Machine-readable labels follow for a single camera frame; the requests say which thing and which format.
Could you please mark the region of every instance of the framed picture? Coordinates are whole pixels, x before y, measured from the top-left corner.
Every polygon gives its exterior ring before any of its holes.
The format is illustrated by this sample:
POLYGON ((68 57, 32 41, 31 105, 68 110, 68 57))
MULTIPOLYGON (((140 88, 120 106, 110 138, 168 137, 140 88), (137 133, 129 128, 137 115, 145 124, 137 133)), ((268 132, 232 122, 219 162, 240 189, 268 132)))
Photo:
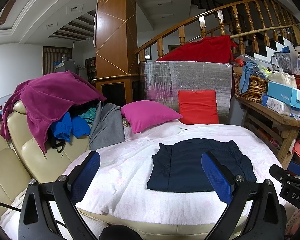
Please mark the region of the framed picture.
POLYGON ((151 47, 146 48, 146 59, 147 60, 151 60, 152 59, 152 57, 151 57, 151 47))
POLYGON ((172 50, 174 50, 176 48, 179 48, 179 47, 180 47, 180 45, 168 45, 168 50, 170 52, 170 51, 172 51, 172 50))

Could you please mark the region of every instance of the wooden table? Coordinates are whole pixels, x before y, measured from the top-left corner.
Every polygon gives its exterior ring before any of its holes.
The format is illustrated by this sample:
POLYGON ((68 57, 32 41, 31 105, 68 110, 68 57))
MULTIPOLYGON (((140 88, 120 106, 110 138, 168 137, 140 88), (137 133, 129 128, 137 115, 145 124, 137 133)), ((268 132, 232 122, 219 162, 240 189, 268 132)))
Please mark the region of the wooden table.
POLYGON ((256 136, 258 136, 274 153, 281 165, 287 169, 292 154, 289 152, 292 141, 298 136, 300 131, 300 121, 295 120, 293 117, 279 114, 270 108, 263 106, 262 104, 248 101, 244 98, 235 96, 237 101, 241 104, 241 107, 245 110, 242 118, 241 126, 252 131, 256 136), (262 121, 258 120, 252 115, 253 112, 257 112, 272 122, 277 122, 282 125, 283 131, 281 135, 275 133, 269 126, 264 124, 262 121), (265 138, 258 129, 252 124, 256 124, 265 130, 269 135, 271 135, 275 140, 281 145, 280 150, 272 145, 271 142, 265 138))

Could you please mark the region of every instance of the red cushion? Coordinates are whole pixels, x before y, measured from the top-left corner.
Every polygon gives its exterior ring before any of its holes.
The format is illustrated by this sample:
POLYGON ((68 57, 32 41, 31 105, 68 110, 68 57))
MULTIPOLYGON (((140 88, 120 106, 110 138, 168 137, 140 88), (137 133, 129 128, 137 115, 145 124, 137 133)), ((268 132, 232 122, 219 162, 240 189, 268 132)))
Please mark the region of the red cushion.
POLYGON ((186 43, 156 61, 200 61, 229 63, 233 59, 231 46, 237 47, 230 36, 206 37, 201 41, 186 43))
POLYGON ((178 91, 180 121, 184 124, 219 124, 215 90, 178 91))

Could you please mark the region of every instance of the striped curtain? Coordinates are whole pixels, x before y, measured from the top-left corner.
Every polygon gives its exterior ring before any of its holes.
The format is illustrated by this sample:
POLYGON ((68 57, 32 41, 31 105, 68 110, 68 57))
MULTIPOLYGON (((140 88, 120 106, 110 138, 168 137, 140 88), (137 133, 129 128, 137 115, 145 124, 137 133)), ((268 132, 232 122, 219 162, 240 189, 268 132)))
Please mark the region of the striped curtain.
POLYGON ((43 75, 55 72, 54 63, 62 61, 63 54, 66 54, 66 57, 72 58, 72 49, 62 48, 62 47, 43 46, 43 54, 42 54, 43 75))

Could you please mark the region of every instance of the bookshelf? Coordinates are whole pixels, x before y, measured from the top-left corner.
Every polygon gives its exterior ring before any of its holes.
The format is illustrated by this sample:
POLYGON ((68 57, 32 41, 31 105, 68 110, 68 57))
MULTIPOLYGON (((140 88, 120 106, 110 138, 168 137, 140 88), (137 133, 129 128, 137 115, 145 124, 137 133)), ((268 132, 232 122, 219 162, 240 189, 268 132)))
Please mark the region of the bookshelf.
POLYGON ((92 85, 95 85, 95 82, 92 82, 92 80, 97 78, 96 57, 88 58, 85 60, 85 62, 88 73, 88 82, 92 85))

